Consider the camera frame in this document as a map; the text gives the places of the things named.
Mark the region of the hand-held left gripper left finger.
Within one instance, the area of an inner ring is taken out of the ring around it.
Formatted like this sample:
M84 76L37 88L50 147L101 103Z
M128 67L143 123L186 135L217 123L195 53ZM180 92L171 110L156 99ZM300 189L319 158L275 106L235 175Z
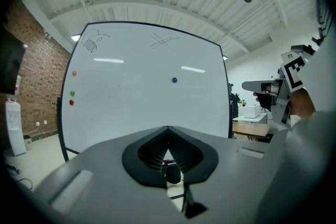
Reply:
M124 149L157 128L91 146L35 189L55 223L184 223L164 188L136 182L122 165Z

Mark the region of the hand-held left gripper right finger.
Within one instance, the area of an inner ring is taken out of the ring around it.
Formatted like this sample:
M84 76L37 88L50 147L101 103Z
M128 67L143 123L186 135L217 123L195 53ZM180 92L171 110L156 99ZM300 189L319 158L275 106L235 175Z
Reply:
M275 176L275 141L235 140L168 127L184 174L182 213L168 223L268 223L265 194Z

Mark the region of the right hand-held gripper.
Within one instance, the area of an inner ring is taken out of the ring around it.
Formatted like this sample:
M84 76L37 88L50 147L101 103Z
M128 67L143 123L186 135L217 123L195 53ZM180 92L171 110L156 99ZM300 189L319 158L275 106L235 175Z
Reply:
M283 127L291 127L289 99L293 92L303 88L298 73L314 53L310 45L292 46L281 55L283 63L278 69L278 79L246 81L241 85L244 90L255 93L260 106L270 111L273 121Z

